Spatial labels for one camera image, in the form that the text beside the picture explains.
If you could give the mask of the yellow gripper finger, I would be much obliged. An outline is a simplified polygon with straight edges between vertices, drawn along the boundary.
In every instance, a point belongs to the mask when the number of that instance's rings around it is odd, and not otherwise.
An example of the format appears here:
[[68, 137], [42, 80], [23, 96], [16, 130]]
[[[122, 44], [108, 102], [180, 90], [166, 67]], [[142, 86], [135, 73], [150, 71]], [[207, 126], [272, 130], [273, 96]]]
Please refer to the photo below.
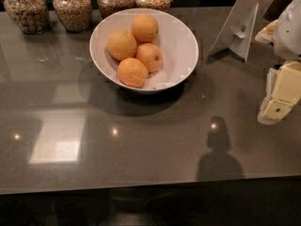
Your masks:
[[257, 33], [257, 35], [255, 36], [255, 41], [263, 44], [273, 43], [276, 28], [277, 20], [274, 20]]

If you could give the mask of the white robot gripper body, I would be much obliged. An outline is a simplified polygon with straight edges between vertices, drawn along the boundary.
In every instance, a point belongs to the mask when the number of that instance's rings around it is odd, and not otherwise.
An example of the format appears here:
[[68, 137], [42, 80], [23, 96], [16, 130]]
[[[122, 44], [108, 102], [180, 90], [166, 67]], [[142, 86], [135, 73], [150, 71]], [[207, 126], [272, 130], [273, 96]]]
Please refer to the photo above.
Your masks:
[[279, 16], [274, 52], [285, 60], [301, 59], [301, 0], [293, 0]]

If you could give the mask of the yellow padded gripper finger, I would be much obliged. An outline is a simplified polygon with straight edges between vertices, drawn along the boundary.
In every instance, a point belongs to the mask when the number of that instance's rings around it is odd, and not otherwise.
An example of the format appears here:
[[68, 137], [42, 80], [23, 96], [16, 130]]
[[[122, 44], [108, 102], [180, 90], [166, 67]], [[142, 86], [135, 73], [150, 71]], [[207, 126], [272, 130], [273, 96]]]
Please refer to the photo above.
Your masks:
[[286, 60], [277, 70], [271, 68], [267, 74], [264, 97], [258, 122], [266, 125], [282, 121], [301, 100], [301, 63]]

